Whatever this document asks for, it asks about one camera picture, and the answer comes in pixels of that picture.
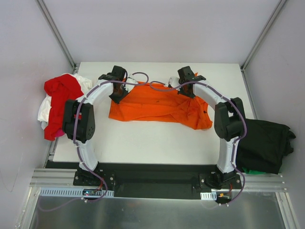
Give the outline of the orange t-shirt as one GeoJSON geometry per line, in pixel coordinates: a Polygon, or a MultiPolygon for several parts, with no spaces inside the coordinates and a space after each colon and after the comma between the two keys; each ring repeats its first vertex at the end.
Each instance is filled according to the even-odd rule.
{"type": "Polygon", "coordinates": [[[210,129],[213,122],[208,104],[200,97],[189,98],[177,91],[161,92],[158,83],[153,88],[136,86],[119,104],[111,102],[109,118],[117,121],[157,121],[180,123],[194,130],[210,129]]]}

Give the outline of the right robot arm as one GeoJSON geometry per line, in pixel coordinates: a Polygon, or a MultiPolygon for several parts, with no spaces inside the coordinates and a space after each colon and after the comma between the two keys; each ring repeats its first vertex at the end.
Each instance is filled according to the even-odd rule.
{"type": "Polygon", "coordinates": [[[214,110],[213,124],[220,138],[220,151],[216,170],[204,179],[204,183],[210,188],[226,188],[236,176],[238,144],[247,133],[243,101],[239,97],[227,98],[205,77],[195,76],[190,66],[179,69],[178,75],[178,93],[190,98],[198,96],[214,110]]]}

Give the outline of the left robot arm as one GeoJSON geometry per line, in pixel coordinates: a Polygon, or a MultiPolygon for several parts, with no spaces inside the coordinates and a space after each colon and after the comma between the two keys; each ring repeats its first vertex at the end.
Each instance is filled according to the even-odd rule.
{"type": "Polygon", "coordinates": [[[110,73],[101,75],[93,88],[84,95],[65,102],[62,130],[76,147],[79,167],[86,171],[84,180],[89,185],[95,186],[101,180],[101,174],[95,170],[98,159],[92,144],[96,127],[94,104],[106,98],[119,104],[130,92],[123,84],[127,79],[127,71],[115,65],[110,73]]]}

